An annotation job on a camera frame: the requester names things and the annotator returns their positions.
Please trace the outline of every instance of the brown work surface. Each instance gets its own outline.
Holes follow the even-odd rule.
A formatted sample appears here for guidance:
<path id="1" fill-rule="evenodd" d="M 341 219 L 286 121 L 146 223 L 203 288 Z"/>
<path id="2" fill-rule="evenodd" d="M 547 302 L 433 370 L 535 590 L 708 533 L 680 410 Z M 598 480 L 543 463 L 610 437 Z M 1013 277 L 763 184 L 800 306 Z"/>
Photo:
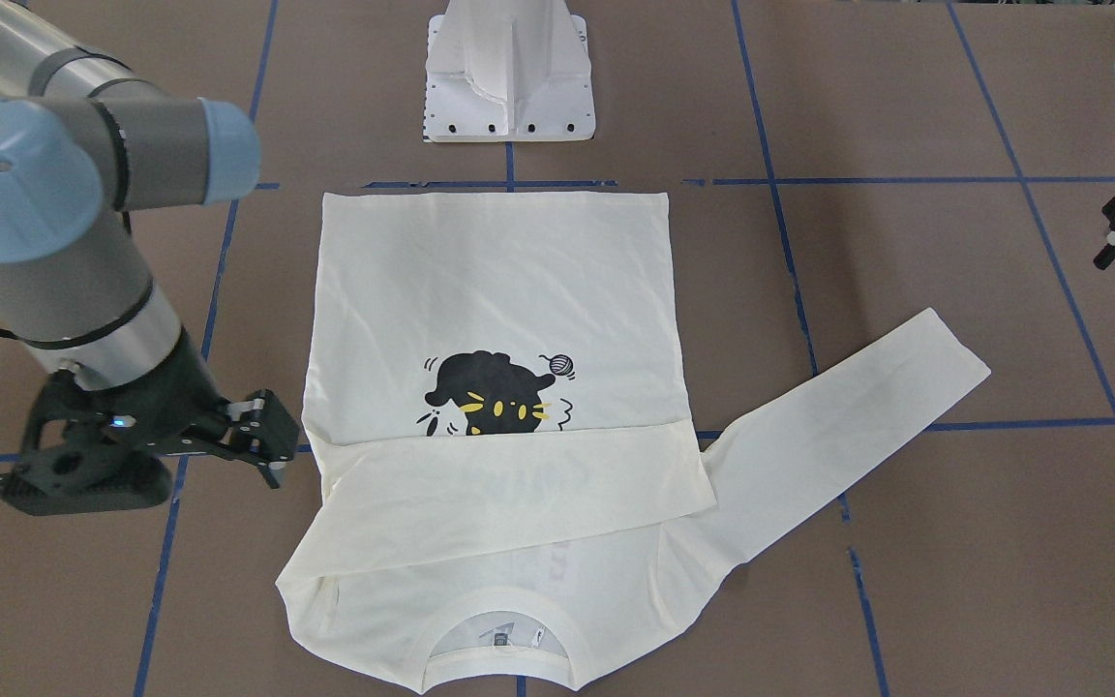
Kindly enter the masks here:
<path id="1" fill-rule="evenodd" d="M 705 442 L 927 306 L 991 366 L 585 693 L 1115 694 L 1115 264 L 1089 263 L 1115 193 L 1115 8 L 569 1 L 597 137 L 517 146 L 421 143 L 446 0 L 30 6 L 169 91 L 253 110 L 261 191 L 133 221 L 234 400 L 269 387 L 300 410 L 327 191 L 665 191 Z M 42 377 L 0 340 L 0 472 Z M 319 507 L 311 455 L 280 491 L 168 464 L 169 509 L 0 503 L 0 694 L 407 694 L 290 638 L 273 582 Z"/>

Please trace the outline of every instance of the white t-shirt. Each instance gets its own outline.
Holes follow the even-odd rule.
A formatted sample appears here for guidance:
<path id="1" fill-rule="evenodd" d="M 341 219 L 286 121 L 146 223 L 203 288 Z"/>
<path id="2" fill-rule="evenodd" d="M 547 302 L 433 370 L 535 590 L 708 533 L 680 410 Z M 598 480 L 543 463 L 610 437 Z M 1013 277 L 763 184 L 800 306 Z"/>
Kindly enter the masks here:
<path id="1" fill-rule="evenodd" d="M 561 252 L 544 241 L 562 242 Z M 597 272 L 576 273 L 584 256 L 597 258 Z M 380 268 L 368 270 L 375 258 Z M 681 384 L 661 195 L 328 195 L 319 263 L 304 425 L 324 503 L 278 587 L 298 642 L 417 693 L 487 674 L 576 689 L 633 661 L 681 635 L 731 567 L 987 376 L 928 310 L 743 416 L 701 458 Z M 526 310 L 532 300 L 487 294 L 457 272 L 489 267 L 510 269 L 502 275 L 512 288 L 540 279 L 532 300 L 558 297 L 540 303 L 558 317 Z M 545 278 L 536 267 L 558 270 Z M 443 298 L 439 312 L 401 317 L 400 306 L 428 297 Z M 631 326 L 626 339 L 607 329 L 614 322 Z M 443 343 L 448 333 L 458 339 Z M 485 394 L 456 380 L 442 391 L 442 369 L 416 378 L 415 357 L 435 355 L 421 364 L 444 366 L 474 356 L 468 348 L 492 356 L 510 341 L 517 343 L 501 352 L 523 356 L 518 345 L 555 335 L 569 364 L 510 362 L 532 378 L 554 376 L 539 393 L 574 365 L 566 383 L 585 387 L 572 393 L 566 428 L 534 419 L 534 433 L 439 437 L 426 436 L 425 419 L 386 416 L 411 414 L 415 401 L 401 396 L 420 391 L 438 393 L 430 401 L 453 394 L 465 415 L 503 401 L 493 418 L 511 416 L 500 385 Z M 496 370 L 491 358 L 459 360 Z M 515 385 L 526 383 L 517 375 Z M 637 405 L 637 391 L 647 405 Z M 468 424 L 453 430 L 471 434 Z"/>

